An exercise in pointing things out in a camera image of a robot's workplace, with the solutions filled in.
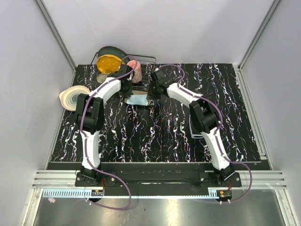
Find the light blue cleaning cloth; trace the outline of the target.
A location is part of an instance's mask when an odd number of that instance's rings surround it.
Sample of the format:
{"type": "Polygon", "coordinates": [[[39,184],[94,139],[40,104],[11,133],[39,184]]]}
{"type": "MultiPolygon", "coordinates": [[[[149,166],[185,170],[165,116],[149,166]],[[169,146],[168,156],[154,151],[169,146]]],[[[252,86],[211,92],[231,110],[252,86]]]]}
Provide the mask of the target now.
{"type": "Polygon", "coordinates": [[[149,100],[147,99],[147,94],[136,94],[132,95],[130,98],[125,99],[125,103],[128,105],[141,105],[148,106],[149,100]]]}

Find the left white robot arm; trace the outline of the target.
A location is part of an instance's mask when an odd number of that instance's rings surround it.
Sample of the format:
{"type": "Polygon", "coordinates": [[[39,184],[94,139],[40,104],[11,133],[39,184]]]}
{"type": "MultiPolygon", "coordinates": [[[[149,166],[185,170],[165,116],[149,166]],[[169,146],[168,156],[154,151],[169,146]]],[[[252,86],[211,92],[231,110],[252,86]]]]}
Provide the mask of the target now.
{"type": "Polygon", "coordinates": [[[97,186],[102,180],[98,140],[104,124],[104,104],[118,92],[131,95],[132,74],[134,69],[121,65],[119,70],[110,73],[105,81],[89,94],[80,94],[76,105],[76,124],[83,145],[83,160],[80,176],[91,186],[97,186]]]}

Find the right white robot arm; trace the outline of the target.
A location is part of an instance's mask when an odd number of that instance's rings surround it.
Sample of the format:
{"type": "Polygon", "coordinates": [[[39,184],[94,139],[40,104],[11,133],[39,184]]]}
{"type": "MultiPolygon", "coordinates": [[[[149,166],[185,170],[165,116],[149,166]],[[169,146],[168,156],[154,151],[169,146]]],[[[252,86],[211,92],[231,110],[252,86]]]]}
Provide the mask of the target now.
{"type": "Polygon", "coordinates": [[[196,132],[201,134],[212,157],[214,182],[218,186],[225,186],[230,182],[230,177],[235,171],[222,144],[221,111],[212,101],[183,87],[158,69],[151,74],[148,97],[160,99],[162,95],[173,98],[189,108],[190,124],[196,132]]]}

